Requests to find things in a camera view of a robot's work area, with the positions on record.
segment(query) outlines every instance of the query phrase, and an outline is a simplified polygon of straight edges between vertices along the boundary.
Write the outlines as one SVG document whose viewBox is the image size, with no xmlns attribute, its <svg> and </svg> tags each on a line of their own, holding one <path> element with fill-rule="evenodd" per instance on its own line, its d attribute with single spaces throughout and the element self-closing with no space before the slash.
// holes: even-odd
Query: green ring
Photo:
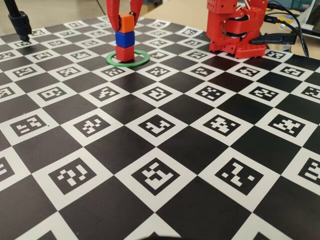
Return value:
<svg viewBox="0 0 320 240">
<path fill-rule="evenodd" d="M 116 52 L 112 52 L 106 57 L 106 63 L 116 67 L 134 68 L 134 67 L 139 67 L 150 60 L 150 55 L 145 51 L 134 50 L 134 53 L 138 55 L 143 55 L 144 58 L 141 61 L 134 62 L 134 63 L 117 63 L 112 60 L 112 58 L 116 55 Z"/>
</svg>

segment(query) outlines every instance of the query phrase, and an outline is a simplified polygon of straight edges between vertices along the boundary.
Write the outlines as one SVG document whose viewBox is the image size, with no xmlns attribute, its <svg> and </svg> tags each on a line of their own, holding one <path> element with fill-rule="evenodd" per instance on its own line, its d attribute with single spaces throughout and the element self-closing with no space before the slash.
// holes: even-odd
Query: table surface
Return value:
<svg viewBox="0 0 320 240">
<path fill-rule="evenodd" d="M 131 69 L 105 16 L 0 38 L 1 240 L 318 240 L 320 61 L 135 34 Z"/>
<path fill-rule="evenodd" d="M 145 17 L 150 19 L 162 19 L 206 31 L 208 21 L 207 0 L 170 0 L 147 13 Z M 267 22 L 263 23 L 260 31 L 262 34 L 284 32 L 278 25 Z M 304 39 L 309 49 L 309 56 L 311 58 L 320 59 L 320 39 L 308 36 L 304 36 Z M 282 46 L 270 44 L 269 47 L 279 51 Z M 292 46 L 291 51 L 297 55 L 305 55 L 299 38 L 297 38 L 295 45 Z"/>
</svg>

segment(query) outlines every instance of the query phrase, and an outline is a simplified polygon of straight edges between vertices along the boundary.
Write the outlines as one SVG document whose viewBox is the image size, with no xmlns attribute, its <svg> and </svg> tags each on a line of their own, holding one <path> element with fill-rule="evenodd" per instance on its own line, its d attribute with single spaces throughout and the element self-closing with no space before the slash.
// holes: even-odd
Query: cube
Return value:
<svg viewBox="0 0 320 240">
<path fill-rule="evenodd" d="M 135 32 L 127 32 L 127 33 L 122 33 L 122 32 L 115 32 L 115 43 L 116 45 L 123 47 L 123 48 L 128 48 L 133 45 L 135 45 Z"/>
<path fill-rule="evenodd" d="M 131 14 L 120 13 L 120 33 L 126 34 L 135 30 L 135 17 Z"/>
<path fill-rule="evenodd" d="M 135 47 L 130 46 L 130 47 L 124 48 L 121 46 L 116 46 L 115 56 L 121 62 L 128 62 L 130 60 L 133 60 L 135 59 Z"/>
</svg>

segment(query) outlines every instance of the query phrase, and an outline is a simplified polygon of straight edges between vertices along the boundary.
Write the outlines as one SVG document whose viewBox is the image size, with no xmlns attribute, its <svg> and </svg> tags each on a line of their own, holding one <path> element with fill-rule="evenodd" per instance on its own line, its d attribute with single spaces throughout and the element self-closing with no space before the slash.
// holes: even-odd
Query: black cable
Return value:
<svg viewBox="0 0 320 240">
<path fill-rule="evenodd" d="M 102 8 L 102 6 L 100 5 L 99 0 L 96 0 L 96 3 L 99 5 L 99 7 L 100 7 L 101 11 L 103 12 L 103 15 L 106 15 L 106 13 L 105 13 L 104 9 L 103 9 L 103 8 Z"/>
</svg>

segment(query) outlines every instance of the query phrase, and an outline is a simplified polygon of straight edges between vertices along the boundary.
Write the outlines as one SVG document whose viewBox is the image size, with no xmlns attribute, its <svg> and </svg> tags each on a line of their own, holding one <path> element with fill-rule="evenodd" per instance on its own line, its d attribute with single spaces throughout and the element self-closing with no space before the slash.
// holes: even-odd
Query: white square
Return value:
<svg viewBox="0 0 320 240">
<path fill-rule="evenodd" d="M 42 222 L 38 223 L 36 226 L 16 238 L 16 240 L 40 239 L 50 231 L 56 240 L 78 240 L 59 212 L 55 212 Z"/>
<path fill-rule="evenodd" d="M 202 63 L 205 60 L 213 58 L 215 54 L 207 51 L 198 50 L 198 49 L 191 49 L 189 51 L 179 54 L 179 56 L 185 59 L 195 61 L 197 63 Z"/>
<path fill-rule="evenodd" d="M 77 30 L 63 30 L 63 31 L 58 31 L 55 32 L 54 35 L 56 35 L 59 38 L 69 38 L 69 37 L 73 37 L 73 36 L 77 36 L 77 35 L 81 35 L 81 32 L 77 31 Z"/>
<path fill-rule="evenodd" d="M 284 63 L 289 58 L 291 58 L 292 55 L 293 55 L 293 53 L 290 53 L 290 52 L 274 51 L 274 50 L 271 50 L 271 49 L 267 49 L 267 50 L 265 50 L 265 54 L 262 57 L 265 58 L 265 59 L 270 59 L 270 60 L 274 60 L 274 61 L 277 61 L 277 62 Z"/>
<path fill-rule="evenodd" d="M 243 170 L 243 168 L 249 167 L 251 170 L 262 175 L 262 178 L 247 195 L 216 176 L 220 169 L 222 169 L 226 164 L 232 163 L 234 160 L 237 160 L 240 164 L 238 164 L 238 166 L 233 165 L 234 170 L 232 171 L 232 174 L 234 174 L 234 177 L 230 182 L 233 181 L 234 183 L 244 186 L 244 176 L 240 177 L 237 175 Z M 209 166 L 207 166 L 198 176 L 227 195 L 229 198 L 253 212 L 275 184 L 280 175 L 229 147 L 220 156 L 213 159 L 213 162 L 210 163 Z"/>
<path fill-rule="evenodd" d="M 194 38 L 196 36 L 199 36 L 203 32 L 204 31 L 200 29 L 193 28 L 190 26 L 185 26 L 183 29 L 181 29 L 180 31 L 177 31 L 175 34 L 178 34 L 187 38 Z"/>
<path fill-rule="evenodd" d="M 166 30 L 162 30 L 162 29 L 154 29 L 151 31 L 147 31 L 144 34 L 149 35 L 154 38 L 163 38 L 163 37 L 169 36 L 173 33 L 171 31 L 166 31 Z"/>
<path fill-rule="evenodd" d="M 280 65 L 272 69 L 271 72 L 299 81 L 306 80 L 311 74 L 314 73 L 314 71 L 311 71 L 309 69 L 305 69 L 295 65 L 290 65 L 287 63 L 281 63 Z"/>
<path fill-rule="evenodd" d="M 269 73 L 268 70 L 246 63 L 239 63 L 229 68 L 227 72 L 252 81 L 257 81 L 258 79 Z"/>
<path fill-rule="evenodd" d="M 8 43 L 8 45 L 13 49 L 22 49 L 22 48 L 26 48 L 26 47 L 37 45 L 37 44 L 38 42 L 34 39 L 30 39 L 29 41 L 19 40 L 19 41 L 13 41 Z"/>
<path fill-rule="evenodd" d="M 155 20 L 152 23 L 149 23 L 148 27 L 154 28 L 154 29 L 164 29 L 170 25 L 171 22 L 169 21 L 163 21 L 163 20 Z"/>
<path fill-rule="evenodd" d="M 170 181 L 169 185 L 167 185 L 164 189 L 154 195 L 150 190 L 148 190 L 145 186 L 143 186 L 139 181 L 137 181 L 134 177 L 134 173 L 142 173 L 142 168 L 148 169 L 148 164 L 155 160 L 155 163 L 158 165 L 165 165 L 170 170 L 168 172 L 163 172 L 156 168 L 153 168 L 156 171 L 145 170 L 146 174 L 150 174 L 151 176 L 156 174 L 162 174 L 161 180 L 158 182 L 158 188 L 161 187 L 163 184 L 166 184 Z M 170 180 L 170 176 L 177 176 L 172 182 Z M 166 202 L 168 202 L 173 196 L 175 196 L 181 189 L 183 189 L 192 179 L 196 177 L 192 171 L 187 169 L 185 166 L 174 160 L 169 155 L 165 154 L 163 151 L 159 150 L 158 148 L 154 148 L 144 156 L 140 157 L 138 160 L 131 163 L 126 168 L 119 171 L 115 176 L 127 187 L 129 188 L 142 202 L 144 202 L 151 210 L 156 212 L 160 209 Z M 150 182 L 146 181 L 146 184 L 150 188 L 152 188 L 152 184 L 157 182 L 152 180 Z"/>
<path fill-rule="evenodd" d="M 79 185 L 67 194 L 63 194 L 63 192 L 51 179 L 49 174 L 55 170 L 63 168 L 65 165 L 77 159 L 81 159 L 96 175 L 89 181 Z M 81 148 L 70 155 L 65 156 L 64 158 L 61 158 L 60 160 L 55 161 L 54 163 L 34 172 L 32 176 L 40 185 L 55 208 L 59 211 L 112 177 L 112 173 L 97 159 L 95 159 L 86 149 Z"/>
<path fill-rule="evenodd" d="M 253 82 L 249 86 L 242 89 L 238 94 L 247 98 L 256 100 L 260 103 L 269 105 L 271 107 L 277 106 L 289 93 L 279 90 L 277 88 L 264 85 L 259 82 Z"/>
<path fill-rule="evenodd" d="M 320 196 L 319 154 L 302 147 L 281 175 Z"/>
<path fill-rule="evenodd" d="M 188 125 L 156 108 L 129 122 L 126 126 L 155 146 L 162 144 Z"/>
<path fill-rule="evenodd" d="M 132 74 L 135 71 L 133 71 L 132 69 L 127 68 L 127 67 L 116 67 L 116 66 L 112 66 L 112 65 L 107 65 L 102 68 L 96 69 L 92 72 L 94 74 L 97 74 L 99 77 L 111 82 L 115 79 Z"/>
<path fill-rule="evenodd" d="M 165 60 L 171 59 L 175 56 L 176 54 L 173 54 L 172 52 L 165 51 L 162 49 L 155 49 L 152 51 L 149 51 L 148 54 L 150 55 L 150 60 L 154 61 L 156 63 L 161 63 Z"/>
<path fill-rule="evenodd" d="M 66 22 L 63 25 L 65 25 L 68 29 L 80 29 L 80 28 L 89 26 L 84 21 L 71 21 L 71 22 Z"/>
<path fill-rule="evenodd" d="M 52 75 L 61 82 L 86 73 L 89 73 L 89 70 L 76 63 L 48 71 L 48 74 Z"/>
<path fill-rule="evenodd" d="M 78 45 L 79 47 L 81 47 L 83 49 L 90 49 L 90 48 L 97 47 L 97 46 L 100 46 L 103 44 L 106 44 L 106 42 L 101 41 L 100 39 L 97 39 L 97 38 L 90 38 L 90 39 L 78 41 L 75 43 L 75 45 Z"/>
<path fill-rule="evenodd" d="M 30 175 L 13 147 L 0 151 L 0 176 L 3 178 L 5 174 L 7 177 L 0 181 L 0 192 Z"/>
<path fill-rule="evenodd" d="M 247 218 L 247 220 L 231 240 L 255 239 L 258 233 L 264 235 L 266 237 L 265 239 L 292 240 L 290 237 L 288 237 L 254 213 L 251 213 L 251 215 Z"/>
<path fill-rule="evenodd" d="M 212 120 L 211 128 L 204 126 Z M 239 126 L 232 130 L 232 125 L 228 126 L 228 122 L 233 122 Z M 236 116 L 233 116 L 227 112 L 224 112 L 218 108 L 213 109 L 206 115 L 202 116 L 195 122 L 193 122 L 191 127 L 208 134 L 209 136 L 218 139 L 220 142 L 231 146 L 235 141 L 237 141 L 243 134 L 245 134 L 253 125 L 246 122 Z"/>
<path fill-rule="evenodd" d="M 144 41 L 143 44 L 152 48 L 161 49 L 174 44 L 174 42 L 163 38 L 154 38 L 148 41 Z"/>
<path fill-rule="evenodd" d="M 3 51 L 3 52 L 0 52 L 0 63 L 7 60 L 16 59 L 22 56 L 23 55 L 17 50 Z"/>
<path fill-rule="evenodd" d="M 13 146 L 33 138 L 59 124 L 42 108 L 0 123 L 0 130 Z"/>
<path fill-rule="evenodd" d="M 43 46 L 47 47 L 48 49 L 55 49 L 55 48 L 60 48 L 60 47 L 70 45 L 70 44 L 72 44 L 72 42 L 70 42 L 64 38 L 58 38 L 58 39 L 54 39 L 54 40 L 43 41 L 43 42 L 41 42 L 41 44 Z"/>
<path fill-rule="evenodd" d="M 38 29 L 32 29 L 32 33 L 29 34 L 29 36 L 31 39 L 34 39 L 37 37 L 42 37 L 42 36 L 46 36 L 46 35 L 50 35 L 50 34 L 52 34 L 52 33 L 43 27 L 43 28 L 38 28 Z"/>
<path fill-rule="evenodd" d="M 219 68 L 209 66 L 203 63 L 197 63 L 191 67 L 182 70 L 181 72 L 189 74 L 203 81 L 208 81 L 222 74 L 224 71 Z"/>
<path fill-rule="evenodd" d="M 60 56 L 59 53 L 56 53 L 55 51 L 51 50 L 51 49 L 47 49 L 47 50 L 44 50 L 44 51 L 38 51 L 38 52 L 35 52 L 35 53 L 31 53 L 31 54 L 28 54 L 28 55 L 25 55 L 25 57 L 27 59 L 29 59 L 31 62 L 33 63 L 40 63 L 42 61 L 46 61 L 46 60 L 49 60 L 49 59 L 53 59 L 53 58 L 56 58 Z"/>
<path fill-rule="evenodd" d="M 82 97 L 98 108 L 121 99 L 130 93 L 111 82 L 106 82 L 80 93 Z"/>
<path fill-rule="evenodd" d="M 136 72 L 158 82 L 178 73 L 179 71 L 161 63 L 155 63 Z"/>
<path fill-rule="evenodd" d="M 238 63 L 243 63 L 245 61 L 247 61 L 249 59 L 249 57 L 247 58 L 235 58 L 231 53 L 228 52 L 221 52 L 218 54 L 219 57 L 225 58 L 225 59 L 230 59 L 232 61 L 238 62 Z"/>
<path fill-rule="evenodd" d="M 12 81 L 19 81 L 22 79 L 30 78 L 35 75 L 43 74 L 46 71 L 43 70 L 36 64 L 29 64 L 25 66 L 20 66 L 15 69 L 11 69 L 5 71 L 4 73 L 12 80 Z"/>
<path fill-rule="evenodd" d="M 274 122 L 275 118 L 280 118 L 280 117 L 283 118 L 281 122 Z M 318 126 L 310 121 L 304 120 L 300 117 L 297 117 L 285 111 L 279 110 L 277 108 L 271 109 L 255 125 L 262 128 L 263 130 L 268 131 L 269 133 L 277 135 L 278 137 L 288 140 L 289 142 L 297 144 L 301 147 L 306 143 L 308 138 L 311 136 L 311 134 L 314 132 L 314 130 Z"/>
<path fill-rule="evenodd" d="M 62 82 L 58 82 L 35 91 L 29 92 L 28 96 L 41 108 L 69 98 L 77 93 Z"/>
<path fill-rule="evenodd" d="M 130 233 L 124 240 L 145 239 L 153 233 L 156 233 L 158 236 L 181 238 L 181 236 L 175 230 L 173 230 L 172 227 L 170 227 L 161 219 L 161 217 L 154 213 L 132 233 Z"/>
<path fill-rule="evenodd" d="M 23 94 L 25 94 L 25 92 L 14 82 L 1 85 L 0 86 L 0 103 L 7 101 L 9 99 L 14 99 Z"/>
<path fill-rule="evenodd" d="M 320 104 L 320 86 L 318 85 L 314 85 L 304 81 L 299 86 L 297 86 L 291 92 L 291 94 Z"/>
<path fill-rule="evenodd" d="M 187 91 L 185 94 L 216 108 L 236 93 L 206 81 Z"/>
<path fill-rule="evenodd" d="M 87 31 L 84 33 L 84 35 L 87 35 L 90 38 L 99 38 L 99 37 L 103 37 L 103 36 L 107 36 L 107 35 L 111 35 L 111 34 L 112 34 L 112 32 L 102 30 L 102 29 Z"/>
<path fill-rule="evenodd" d="M 76 128 L 75 125 L 77 124 L 81 126 L 83 132 Z M 86 114 L 78 116 L 61 125 L 61 127 L 63 127 L 64 130 L 66 130 L 82 146 L 86 146 L 122 126 L 122 123 L 100 108 L 87 112 Z"/>
<path fill-rule="evenodd" d="M 156 82 L 132 93 L 132 95 L 146 101 L 156 108 L 159 108 L 163 104 L 166 104 L 182 95 L 182 92 L 160 82 Z"/>
<path fill-rule="evenodd" d="M 80 63 L 98 57 L 99 55 L 88 49 L 81 49 L 78 51 L 69 52 L 63 56 L 74 63 Z"/>
<path fill-rule="evenodd" d="M 177 44 L 180 44 L 182 46 L 186 46 L 188 48 L 197 49 L 204 45 L 207 45 L 209 42 L 203 41 L 196 38 L 187 38 L 181 41 L 178 41 Z"/>
</svg>

